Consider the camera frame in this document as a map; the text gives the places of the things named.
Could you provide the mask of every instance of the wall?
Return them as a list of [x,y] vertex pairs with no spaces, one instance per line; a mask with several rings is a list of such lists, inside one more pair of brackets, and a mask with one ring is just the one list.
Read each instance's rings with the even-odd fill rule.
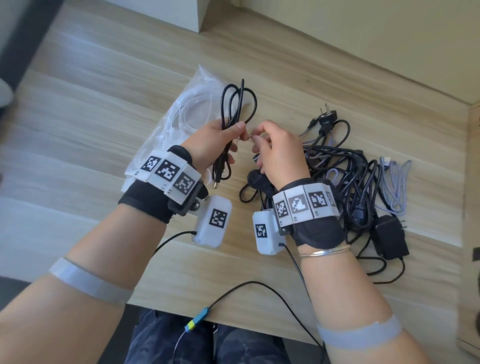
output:
[[478,0],[241,0],[241,6],[470,104],[480,99]]
[[210,0],[107,0],[135,12],[199,32]]
[[0,1],[0,53],[31,0]]

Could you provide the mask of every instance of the plastic bag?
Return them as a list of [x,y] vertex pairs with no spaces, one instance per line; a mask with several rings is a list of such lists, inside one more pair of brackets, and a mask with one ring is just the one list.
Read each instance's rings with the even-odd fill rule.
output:
[[[179,145],[209,121],[220,118],[220,98],[226,85],[227,83],[218,76],[199,66],[195,76],[128,165],[123,192],[133,183],[132,176],[154,149],[167,150],[173,145]],[[232,92],[225,96],[225,100],[230,99]],[[232,103],[234,109],[237,107],[236,103],[236,100]],[[211,181],[211,171],[207,171],[206,174],[208,176],[204,176],[206,178],[204,182],[208,184]]]

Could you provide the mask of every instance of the wooden table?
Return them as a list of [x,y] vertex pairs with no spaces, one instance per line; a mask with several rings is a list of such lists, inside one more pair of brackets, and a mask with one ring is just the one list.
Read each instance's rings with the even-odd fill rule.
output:
[[[112,211],[127,164],[202,64],[229,81],[245,78],[258,96],[254,125],[270,118],[299,133],[328,101],[352,125],[345,146],[368,158],[413,160],[407,270],[380,289],[434,361],[471,361],[455,346],[468,106],[263,17],[221,11],[195,34],[100,0],[67,1],[0,123],[0,275],[35,280]],[[233,203],[221,247],[188,237],[166,245],[131,303],[193,316],[256,279],[315,331],[287,254],[256,250],[259,203],[238,200],[255,167],[250,147],[239,144],[233,176],[216,192]],[[193,217],[174,218],[166,237],[193,226]],[[400,269],[389,263],[375,279]],[[263,287],[232,293],[211,319],[309,341]]]

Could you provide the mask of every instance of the tape band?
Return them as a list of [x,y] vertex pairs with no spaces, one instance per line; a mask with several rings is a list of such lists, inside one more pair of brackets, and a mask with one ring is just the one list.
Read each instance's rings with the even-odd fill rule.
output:
[[366,350],[383,345],[402,332],[402,325],[393,315],[388,321],[375,322],[363,328],[346,331],[332,331],[317,325],[322,340],[331,346],[345,350]]
[[49,272],[63,283],[107,303],[126,304],[133,291],[108,283],[76,264],[60,258]]

